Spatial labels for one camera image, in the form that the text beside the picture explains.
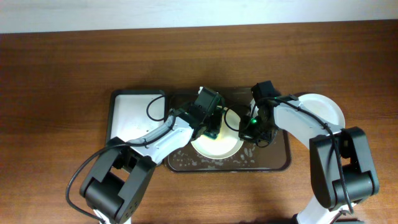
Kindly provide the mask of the green yellow sponge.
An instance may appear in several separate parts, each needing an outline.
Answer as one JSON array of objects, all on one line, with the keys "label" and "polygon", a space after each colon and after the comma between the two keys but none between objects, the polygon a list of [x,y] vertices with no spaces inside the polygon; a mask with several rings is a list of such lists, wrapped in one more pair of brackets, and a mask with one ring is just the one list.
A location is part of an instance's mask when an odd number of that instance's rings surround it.
[{"label": "green yellow sponge", "polygon": [[212,115],[207,119],[207,129],[203,133],[205,136],[216,139],[221,131],[224,109],[218,106]]}]

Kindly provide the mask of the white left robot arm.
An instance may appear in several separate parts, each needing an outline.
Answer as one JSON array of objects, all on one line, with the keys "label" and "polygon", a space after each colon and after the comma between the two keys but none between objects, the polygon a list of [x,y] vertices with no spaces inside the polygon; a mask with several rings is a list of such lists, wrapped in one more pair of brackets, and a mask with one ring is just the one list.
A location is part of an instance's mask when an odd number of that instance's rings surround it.
[{"label": "white left robot arm", "polygon": [[112,138],[89,157],[93,167],[80,187],[80,195],[100,223],[127,223],[138,208],[156,166],[172,152],[206,132],[220,129],[223,110],[194,106],[170,111],[161,126],[142,137]]}]

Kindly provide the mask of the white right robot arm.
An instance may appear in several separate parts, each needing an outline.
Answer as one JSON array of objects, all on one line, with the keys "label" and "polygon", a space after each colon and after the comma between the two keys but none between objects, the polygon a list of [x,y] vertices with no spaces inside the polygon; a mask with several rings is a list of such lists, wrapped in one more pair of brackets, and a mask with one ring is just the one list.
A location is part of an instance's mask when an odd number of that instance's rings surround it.
[{"label": "white right robot arm", "polygon": [[292,223],[334,223],[379,193],[368,138],[361,128],[330,123],[294,95],[255,93],[251,106],[258,115],[254,125],[283,129],[309,150],[313,197],[292,217]]}]

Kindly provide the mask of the pale green plate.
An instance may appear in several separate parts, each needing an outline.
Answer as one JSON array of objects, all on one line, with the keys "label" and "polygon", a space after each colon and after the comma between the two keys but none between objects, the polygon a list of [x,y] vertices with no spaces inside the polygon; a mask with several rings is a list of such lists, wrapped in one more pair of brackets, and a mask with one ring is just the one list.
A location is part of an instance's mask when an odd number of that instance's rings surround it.
[{"label": "pale green plate", "polygon": [[312,113],[335,125],[345,127],[341,108],[330,98],[316,93],[307,93],[298,98]]}]

